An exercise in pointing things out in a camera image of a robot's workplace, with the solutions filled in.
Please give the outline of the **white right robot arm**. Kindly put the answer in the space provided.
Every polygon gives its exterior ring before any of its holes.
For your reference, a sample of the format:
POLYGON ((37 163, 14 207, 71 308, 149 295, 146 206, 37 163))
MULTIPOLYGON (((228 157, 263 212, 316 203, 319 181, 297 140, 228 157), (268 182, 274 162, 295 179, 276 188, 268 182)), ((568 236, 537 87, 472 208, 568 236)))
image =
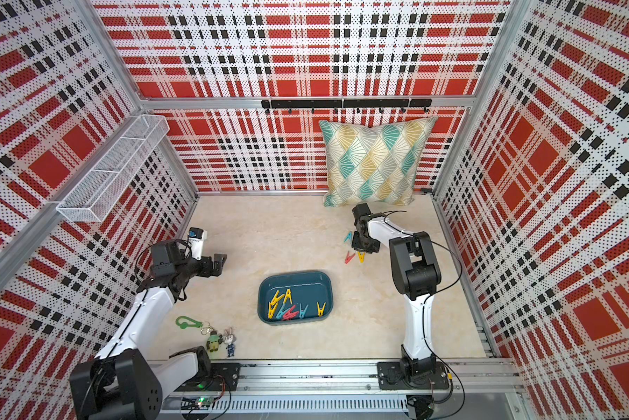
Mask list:
POLYGON ((389 213, 373 213, 368 204, 352 209, 355 232, 352 248, 375 254, 389 251, 391 278, 405 299, 405 337, 401 366, 405 376, 435 371, 437 357, 431 337, 432 298, 441 282, 441 270, 430 235, 411 232, 390 221, 389 213))

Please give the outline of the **red clothespin second row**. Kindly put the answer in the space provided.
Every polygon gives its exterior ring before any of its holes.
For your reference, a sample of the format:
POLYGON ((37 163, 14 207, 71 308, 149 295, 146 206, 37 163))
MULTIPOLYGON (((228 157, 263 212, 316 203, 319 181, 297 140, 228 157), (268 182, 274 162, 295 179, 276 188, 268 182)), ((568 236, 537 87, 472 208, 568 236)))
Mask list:
POLYGON ((356 253, 354 251, 348 251, 347 255, 345 257, 345 263, 348 264, 350 261, 352 261, 355 257, 356 253))

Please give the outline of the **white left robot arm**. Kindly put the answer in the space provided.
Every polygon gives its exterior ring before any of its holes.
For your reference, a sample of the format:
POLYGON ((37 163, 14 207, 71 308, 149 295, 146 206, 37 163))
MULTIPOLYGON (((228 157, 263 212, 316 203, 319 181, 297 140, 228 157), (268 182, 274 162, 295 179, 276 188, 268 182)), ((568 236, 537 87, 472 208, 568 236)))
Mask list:
POLYGON ((152 266, 128 315, 106 346, 71 372, 69 383, 78 419, 155 419, 165 399, 180 386, 214 378, 204 346, 175 353, 157 369, 152 369, 141 353, 175 303, 185 299, 192 278, 221 275, 227 256, 206 257, 206 237, 206 231, 194 227, 185 240, 151 246, 152 266))

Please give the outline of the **teal plastic storage box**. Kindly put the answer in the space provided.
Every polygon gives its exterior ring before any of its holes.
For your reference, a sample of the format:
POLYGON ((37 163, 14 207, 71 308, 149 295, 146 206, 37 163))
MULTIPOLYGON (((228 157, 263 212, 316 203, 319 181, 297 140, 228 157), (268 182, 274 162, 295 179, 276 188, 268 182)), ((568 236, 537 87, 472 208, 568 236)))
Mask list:
POLYGON ((267 325, 278 327, 326 320, 334 309, 333 288, 330 277, 322 271, 300 271, 270 276, 260 285, 257 314, 259 319, 267 325), (293 303, 283 303, 287 289, 291 290, 293 303), (277 313, 272 320, 267 318, 268 306, 273 299, 282 298, 277 313), (317 317, 316 303, 326 302, 326 311, 321 318, 317 317), (291 306, 309 305, 307 315, 303 320, 299 317, 292 320, 278 320, 280 310, 291 306))

